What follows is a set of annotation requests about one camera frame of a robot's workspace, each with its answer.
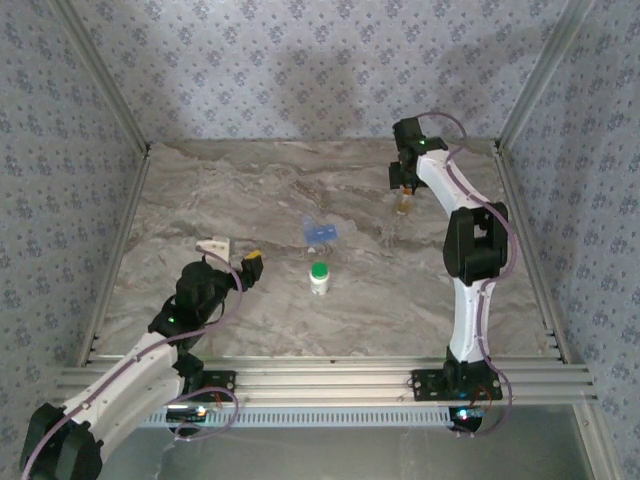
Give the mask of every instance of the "white bottle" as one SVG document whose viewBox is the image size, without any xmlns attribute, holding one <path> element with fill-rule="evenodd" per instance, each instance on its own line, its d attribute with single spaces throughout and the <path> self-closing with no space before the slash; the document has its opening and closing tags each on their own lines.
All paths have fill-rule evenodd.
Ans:
<svg viewBox="0 0 640 480">
<path fill-rule="evenodd" d="M 316 262 L 309 270 L 309 280 L 311 280 L 311 293 L 314 295 L 324 295 L 329 289 L 329 267 L 326 263 Z"/>
</svg>

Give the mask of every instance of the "wall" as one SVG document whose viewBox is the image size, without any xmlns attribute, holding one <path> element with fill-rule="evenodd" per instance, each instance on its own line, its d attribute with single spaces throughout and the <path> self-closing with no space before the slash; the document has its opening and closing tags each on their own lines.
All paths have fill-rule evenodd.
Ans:
<svg viewBox="0 0 640 480">
<path fill-rule="evenodd" d="M 74 4 L 145 136 L 169 141 L 390 136 L 427 108 L 496 137 L 564 2 Z"/>
<path fill-rule="evenodd" d="M 140 157 L 44 0 L 0 4 L 0 478 L 75 360 Z"/>
<path fill-rule="evenodd" d="M 567 336 L 640 478 L 640 5 L 597 4 L 513 158 Z"/>
</svg>

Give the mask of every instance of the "small white object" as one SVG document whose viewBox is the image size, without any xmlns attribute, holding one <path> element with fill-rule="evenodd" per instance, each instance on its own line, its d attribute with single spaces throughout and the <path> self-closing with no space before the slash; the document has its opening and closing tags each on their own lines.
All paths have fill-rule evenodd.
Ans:
<svg viewBox="0 0 640 480">
<path fill-rule="evenodd" d="M 329 267 L 326 263 L 314 263 L 309 270 L 311 293 L 325 295 L 329 290 Z"/>
<path fill-rule="evenodd" d="M 225 262 L 229 261 L 231 240 L 227 237 L 213 237 L 211 240 L 199 240 L 196 246 L 208 252 L 213 252 Z"/>
</svg>

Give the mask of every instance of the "gray marble surface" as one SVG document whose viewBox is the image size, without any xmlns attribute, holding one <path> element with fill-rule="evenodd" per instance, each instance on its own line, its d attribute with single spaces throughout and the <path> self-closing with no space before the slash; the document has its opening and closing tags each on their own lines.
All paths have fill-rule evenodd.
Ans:
<svg viewBox="0 0 640 480">
<path fill-rule="evenodd" d="M 419 189 L 413 211 L 395 213 L 387 167 L 392 141 L 189 141 L 155 145 L 111 303 L 95 347 L 125 353 L 146 330 L 195 242 L 232 239 L 232 262 L 264 255 L 260 282 L 239 314 L 194 352 L 210 355 L 428 355 L 453 329 L 452 281 L 442 263 L 447 218 Z M 458 166 L 492 200 L 503 199 L 493 159 L 464 152 Z M 353 219 L 357 232 L 310 251 L 302 220 Z M 308 270 L 328 262 L 324 297 Z M 235 302 L 231 294 L 228 303 Z M 494 293 L 493 354 L 544 354 L 544 330 L 522 259 Z"/>
</svg>

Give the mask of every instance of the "purple cable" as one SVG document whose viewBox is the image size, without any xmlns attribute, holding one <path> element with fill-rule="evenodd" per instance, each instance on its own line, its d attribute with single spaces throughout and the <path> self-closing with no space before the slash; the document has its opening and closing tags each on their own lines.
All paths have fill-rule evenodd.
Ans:
<svg viewBox="0 0 640 480">
<path fill-rule="evenodd" d="M 154 349 L 156 349 L 156 348 L 158 348 L 158 347 L 160 347 L 162 345 L 166 345 L 166 344 L 168 344 L 170 342 L 174 342 L 174 341 L 177 341 L 177 340 L 184 340 L 185 338 L 195 337 L 195 336 L 198 336 L 198 335 L 206 335 L 206 334 L 210 333 L 211 331 L 213 331 L 218 326 L 220 326 L 223 321 L 225 321 L 228 318 L 233 317 L 234 315 L 236 315 L 236 313 L 238 313 L 238 309 L 240 308 L 240 303 L 242 302 L 242 282 L 240 281 L 240 277 L 238 276 L 236 271 L 233 269 L 233 267 L 231 266 L 231 264 L 229 262 L 225 261 L 219 255 L 216 255 L 215 253 L 210 252 L 208 250 L 204 250 L 201 247 L 196 247 L 196 251 L 202 253 L 203 255 L 207 255 L 209 257 L 212 257 L 212 258 L 218 260 L 219 262 L 222 262 L 227 267 L 227 269 L 229 270 L 229 273 L 231 274 L 231 276 L 233 277 L 233 280 L 236 283 L 236 287 L 238 288 L 238 293 L 239 293 L 238 301 L 236 302 L 234 307 L 231 310 L 228 310 L 227 312 L 225 312 L 225 314 L 222 315 L 217 322 L 212 323 L 211 325 L 208 325 L 205 328 L 202 328 L 200 330 L 196 330 L 195 332 L 182 333 L 180 335 L 175 335 L 173 337 L 165 338 L 165 339 L 160 340 L 160 341 L 148 346 L 147 348 L 143 349 L 138 355 L 136 355 L 135 357 L 129 359 L 127 362 L 122 364 L 120 366 L 120 368 L 118 368 L 118 370 L 113 372 L 113 374 L 110 377 L 108 377 L 104 382 L 102 382 L 102 384 L 98 388 L 96 388 L 96 390 L 85 399 L 85 401 L 83 402 L 82 405 L 88 405 L 86 408 L 89 408 L 91 406 L 91 402 L 94 401 L 102 392 L 104 392 L 109 387 L 109 385 L 111 385 L 120 375 L 122 375 L 129 367 L 131 367 L 131 365 L 133 365 L 134 363 L 139 362 L 142 357 L 147 355 L 152 350 L 154 350 Z M 206 392 L 209 392 L 209 391 L 219 391 L 221 393 L 225 393 L 226 395 L 231 397 L 231 400 L 233 401 L 233 403 L 234 403 L 236 408 L 234 410 L 233 415 L 229 419 L 229 422 L 227 422 L 227 424 L 224 427 L 216 430 L 215 432 L 213 432 L 213 434 L 202 435 L 202 436 L 199 436 L 199 437 L 195 437 L 192 440 L 196 440 L 196 441 L 204 440 L 206 438 L 211 438 L 211 437 L 214 437 L 216 435 L 220 435 L 221 433 L 223 433 L 223 432 L 227 431 L 229 428 L 231 428 L 231 425 L 233 425 L 233 423 L 236 421 L 236 419 L 238 417 L 239 403 L 238 403 L 237 397 L 233 394 L 233 392 L 231 392 L 230 390 L 224 389 L 224 388 L 223 389 L 216 388 L 215 390 L 212 390 L 212 389 L 213 389 L 213 387 L 210 387 L 210 388 L 207 388 L 207 389 L 202 389 L 202 390 L 205 390 L 205 391 L 199 391 L 199 392 L 200 393 L 206 393 Z M 197 394 L 198 394 L 197 392 L 192 392 L 191 394 L 183 395 L 182 397 L 178 397 L 178 398 L 182 399 L 182 400 L 186 400 L 187 398 L 191 398 L 192 396 L 197 395 Z M 42 452 L 42 449 L 44 448 L 44 446 L 47 444 L 47 442 L 49 440 L 51 440 L 51 437 L 53 437 L 58 430 L 60 430 L 69 420 L 71 420 L 73 417 L 75 417 L 83 409 L 82 405 L 79 405 L 76 408 L 74 408 L 73 410 L 71 410 L 68 414 L 66 414 L 63 418 L 61 418 L 58 421 L 58 423 L 56 423 L 53 426 L 53 428 L 51 428 L 51 430 L 49 430 L 42 437 L 42 439 L 38 442 L 36 447 L 33 449 L 33 452 L 29 456 L 29 460 L 27 460 L 27 463 L 25 464 L 24 470 L 22 471 L 21 480 L 29 480 L 29 474 L 31 473 L 31 469 L 33 468 L 33 464 L 35 463 L 36 458 L 38 458 L 38 455 L 40 455 L 40 452 Z M 184 428 L 184 427 L 178 427 L 178 429 L 176 430 L 176 439 L 184 440 L 186 438 L 189 438 L 189 437 L 181 437 L 181 436 L 177 435 L 177 433 L 180 430 L 180 428 Z"/>
<path fill-rule="evenodd" d="M 462 141 L 466 142 L 467 132 L 464 129 L 464 126 L 462 125 L 462 123 L 453 115 L 450 115 L 448 113 L 443 113 L 443 112 L 430 111 L 430 112 L 421 113 L 420 115 L 417 115 L 416 118 L 431 117 L 431 116 L 440 116 L 440 117 L 445 117 L 445 118 L 448 118 L 449 120 L 452 120 L 458 126 L 458 128 L 460 129 L 460 132 L 462 133 Z M 447 159 L 445 160 L 445 169 L 447 171 L 447 174 L 449 175 L 449 178 L 451 178 L 451 181 L 456 185 L 456 187 L 458 187 L 462 191 L 462 193 L 464 193 L 469 198 L 469 200 L 476 202 L 482 207 L 486 208 L 491 214 L 493 214 L 498 219 L 498 221 L 502 224 L 502 226 L 507 232 L 507 235 L 509 237 L 509 243 L 511 244 L 511 248 L 512 248 L 511 258 L 509 258 L 509 262 L 507 263 L 507 268 L 497 277 L 490 278 L 485 282 L 483 282 L 482 285 L 480 285 L 480 300 L 478 301 L 478 312 L 476 315 L 476 338 L 480 340 L 478 342 L 478 347 L 480 349 L 480 353 L 482 354 L 482 357 L 485 363 L 487 364 L 487 366 L 491 370 L 493 370 L 498 375 L 498 377 L 502 379 L 502 381 L 507 387 L 507 408 L 504 412 L 504 415 L 500 417 L 500 420 L 498 420 L 497 423 L 493 424 L 491 427 L 487 428 L 486 430 L 482 430 L 481 432 L 478 432 L 478 433 L 469 432 L 470 437 L 482 437 L 485 435 L 489 435 L 490 433 L 495 432 L 496 430 L 501 428 L 502 425 L 504 425 L 507 418 L 509 417 L 509 414 L 511 413 L 511 407 L 513 406 L 513 387 L 511 385 L 511 382 L 509 382 L 509 379 L 507 378 L 505 373 L 491 362 L 491 359 L 489 358 L 489 355 L 485 349 L 484 343 L 486 339 L 482 335 L 482 312 L 484 310 L 484 298 L 485 298 L 483 294 L 486 291 L 487 287 L 492 283 L 497 283 L 498 281 L 502 281 L 506 279 L 513 273 L 513 270 L 515 269 L 516 259 L 518 256 L 518 239 L 516 237 L 515 231 L 513 230 L 511 225 L 509 225 L 509 222 L 507 222 L 507 219 L 504 218 L 500 212 L 498 212 L 495 208 L 493 208 L 487 202 L 485 202 L 484 200 L 472 194 L 469 191 L 469 189 L 467 189 L 467 187 L 464 186 L 464 184 L 460 181 L 460 179 L 456 177 L 455 173 L 453 172 L 453 169 L 451 168 L 451 162 L 453 161 L 453 157 L 458 153 L 460 153 L 462 150 L 464 150 L 464 145 L 452 150 L 447 156 Z"/>
</svg>

